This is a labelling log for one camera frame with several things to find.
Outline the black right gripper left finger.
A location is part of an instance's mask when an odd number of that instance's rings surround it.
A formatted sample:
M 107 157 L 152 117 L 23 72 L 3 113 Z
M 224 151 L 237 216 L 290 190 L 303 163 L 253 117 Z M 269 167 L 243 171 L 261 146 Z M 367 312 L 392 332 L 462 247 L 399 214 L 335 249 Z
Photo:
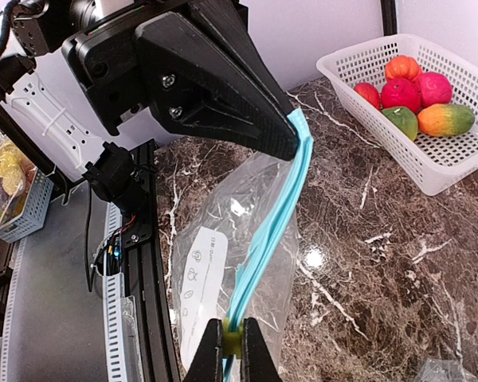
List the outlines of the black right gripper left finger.
M 216 318 L 206 325 L 183 382 L 222 382 L 223 381 L 223 325 Z

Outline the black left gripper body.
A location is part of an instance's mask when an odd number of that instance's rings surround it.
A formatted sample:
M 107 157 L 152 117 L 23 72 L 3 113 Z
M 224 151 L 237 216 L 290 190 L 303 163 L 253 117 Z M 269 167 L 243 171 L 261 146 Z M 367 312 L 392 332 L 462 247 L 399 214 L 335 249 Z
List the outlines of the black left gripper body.
M 117 136 L 120 125 L 137 111 L 151 111 L 135 47 L 136 28 L 166 12 L 188 14 L 188 2 L 136 1 L 63 43 L 72 73 L 109 134 Z

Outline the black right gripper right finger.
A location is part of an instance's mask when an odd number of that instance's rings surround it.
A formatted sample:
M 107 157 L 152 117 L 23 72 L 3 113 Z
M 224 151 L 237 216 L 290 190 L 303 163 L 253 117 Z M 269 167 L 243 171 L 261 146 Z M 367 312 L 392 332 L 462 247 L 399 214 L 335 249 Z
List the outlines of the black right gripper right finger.
M 282 381 L 255 318 L 245 318 L 243 320 L 241 346 L 241 381 Z

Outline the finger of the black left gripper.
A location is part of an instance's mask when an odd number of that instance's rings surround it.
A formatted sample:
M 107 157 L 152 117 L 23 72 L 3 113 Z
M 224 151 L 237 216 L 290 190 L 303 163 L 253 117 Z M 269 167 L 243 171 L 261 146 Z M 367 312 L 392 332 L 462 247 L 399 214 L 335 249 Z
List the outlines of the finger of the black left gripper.
M 139 25 L 135 47 L 152 115 L 170 133 L 233 142 L 286 161 L 295 127 L 188 14 Z
M 229 58 L 243 69 L 283 115 L 293 107 L 268 70 L 248 33 L 248 8 L 238 1 L 190 1 L 190 17 Z

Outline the clear zip bag yellow slider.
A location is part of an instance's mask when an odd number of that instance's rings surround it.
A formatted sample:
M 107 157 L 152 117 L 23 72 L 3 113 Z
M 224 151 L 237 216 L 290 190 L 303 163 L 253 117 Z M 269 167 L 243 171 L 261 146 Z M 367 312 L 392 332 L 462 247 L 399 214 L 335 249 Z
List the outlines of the clear zip bag yellow slider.
M 289 115 L 300 144 L 290 162 L 255 153 L 220 181 L 174 242 L 172 296 L 181 362 L 189 368 L 211 319 L 229 335 L 255 318 L 280 358 L 300 249 L 296 204 L 313 139 L 300 109 Z

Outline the green toy avocado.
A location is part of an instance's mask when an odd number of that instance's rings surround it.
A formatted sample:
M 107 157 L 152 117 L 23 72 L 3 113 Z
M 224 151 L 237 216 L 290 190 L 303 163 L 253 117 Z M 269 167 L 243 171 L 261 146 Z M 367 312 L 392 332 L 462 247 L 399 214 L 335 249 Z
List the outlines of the green toy avocado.
M 408 107 L 384 108 L 382 114 L 408 139 L 416 140 L 419 131 L 417 116 Z

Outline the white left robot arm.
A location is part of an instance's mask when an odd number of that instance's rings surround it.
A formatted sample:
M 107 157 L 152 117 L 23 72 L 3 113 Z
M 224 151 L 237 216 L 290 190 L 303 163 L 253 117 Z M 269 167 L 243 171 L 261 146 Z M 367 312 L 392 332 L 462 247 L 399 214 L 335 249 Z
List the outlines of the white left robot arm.
M 30 119 L 95 194 L 136 214 L 148 193 L 129 151 L 55 99 L 36 58 L 61 50 L 111 136 L 149 110 L 172 134 L 233 142 L 289 161 L 300 134 L 237 1 L 12 1 L 0 35 L 0 103 Z

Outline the clear zip bag blue zipper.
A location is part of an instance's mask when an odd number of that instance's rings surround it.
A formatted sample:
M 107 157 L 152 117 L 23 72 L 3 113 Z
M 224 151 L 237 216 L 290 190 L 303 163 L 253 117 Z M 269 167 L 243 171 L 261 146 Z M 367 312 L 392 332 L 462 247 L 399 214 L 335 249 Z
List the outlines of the clear zip bag blue zipper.
M 478 379 L 458 361 L 427 358 L 413 381 L 477 382 Z

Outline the red toy pepper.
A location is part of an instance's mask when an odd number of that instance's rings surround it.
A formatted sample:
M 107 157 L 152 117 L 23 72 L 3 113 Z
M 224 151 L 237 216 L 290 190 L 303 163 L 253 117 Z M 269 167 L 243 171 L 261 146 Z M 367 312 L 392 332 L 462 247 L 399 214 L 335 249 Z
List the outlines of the red toy pepper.
M 380 94 L 372 84 L 366 82 L 358 83 L 355 85 L 354 90 L 374 108 L 379 111 L 381 110 L 382 103 Z

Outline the blue basket with toys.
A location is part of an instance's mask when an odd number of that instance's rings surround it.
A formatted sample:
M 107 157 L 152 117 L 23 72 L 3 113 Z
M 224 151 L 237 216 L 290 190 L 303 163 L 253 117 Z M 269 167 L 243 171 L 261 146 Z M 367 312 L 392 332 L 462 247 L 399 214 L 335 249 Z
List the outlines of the blue basket with toys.
M 0 240 L 11 244 L 41 229 L 52 191 L 53 182 L 5 139 L 0 145 Z

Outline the orange toy pumpkin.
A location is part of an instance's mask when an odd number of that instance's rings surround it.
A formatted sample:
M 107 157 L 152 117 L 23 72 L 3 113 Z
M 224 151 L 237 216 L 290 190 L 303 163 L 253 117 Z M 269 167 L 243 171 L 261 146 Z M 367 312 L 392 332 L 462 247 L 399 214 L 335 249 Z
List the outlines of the orange toy pumpkin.
M 414 58 L 408 56 L 394 57 L 385 66 L 385 78 L 387 80 L 403 78 L 414 82 L 421 74 L 421 66 Z

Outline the red toy apple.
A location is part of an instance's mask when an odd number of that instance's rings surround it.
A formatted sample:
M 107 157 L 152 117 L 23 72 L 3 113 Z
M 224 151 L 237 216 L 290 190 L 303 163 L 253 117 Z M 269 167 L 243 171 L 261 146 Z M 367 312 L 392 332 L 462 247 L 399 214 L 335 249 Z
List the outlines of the red toy apple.
M 407 107 L 414 114 L 421 108 L 421 96 L 416 85 L 405 78 L 389 80 L 382 88 L 381 102 L 384 108 Z

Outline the pink toy fruit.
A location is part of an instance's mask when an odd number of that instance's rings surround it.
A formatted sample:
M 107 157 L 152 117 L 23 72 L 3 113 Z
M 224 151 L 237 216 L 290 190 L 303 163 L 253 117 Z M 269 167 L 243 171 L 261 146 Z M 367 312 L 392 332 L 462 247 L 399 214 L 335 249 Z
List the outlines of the pink toy fruit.
M 423 108 L 434 104 L 450 103 L 453 97 L 453 87 L 446 76 L 436 72 L 420 74 L 415 84 L 421 96 Z

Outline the orange green toy mango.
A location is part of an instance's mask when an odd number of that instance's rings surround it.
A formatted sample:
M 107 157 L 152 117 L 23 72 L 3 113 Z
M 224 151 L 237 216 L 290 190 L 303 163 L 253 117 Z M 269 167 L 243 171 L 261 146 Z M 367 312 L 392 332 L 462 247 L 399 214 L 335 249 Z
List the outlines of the orange green toy mango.
M 433 137 L 451 137 L 469 132 L 475 122 L 473 111 L 463 105 L 434 104 L 417 115 L 419 129 Z

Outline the black front frame rail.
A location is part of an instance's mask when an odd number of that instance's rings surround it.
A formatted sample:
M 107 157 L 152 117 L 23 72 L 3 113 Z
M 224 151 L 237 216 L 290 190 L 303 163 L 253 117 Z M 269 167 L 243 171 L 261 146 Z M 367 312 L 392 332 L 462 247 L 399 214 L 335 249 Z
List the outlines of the black front frame rail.
M 145 381 L 179 381 L 159 239 L 154 166 L 157 149 L 151 140 L 131 152 L 136 164 L 135 179 L 146 198 L 126 234 L 126 292 L 135 297 Z

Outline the right black frame post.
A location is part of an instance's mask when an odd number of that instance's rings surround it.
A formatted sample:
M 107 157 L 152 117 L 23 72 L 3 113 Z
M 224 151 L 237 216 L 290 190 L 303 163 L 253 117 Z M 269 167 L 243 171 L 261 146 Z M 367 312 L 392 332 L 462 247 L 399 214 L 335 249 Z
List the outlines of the right black frame post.
M 381 0 L 382 28 L 385 36 L 398 33 L 397 10 L 395 0 Z

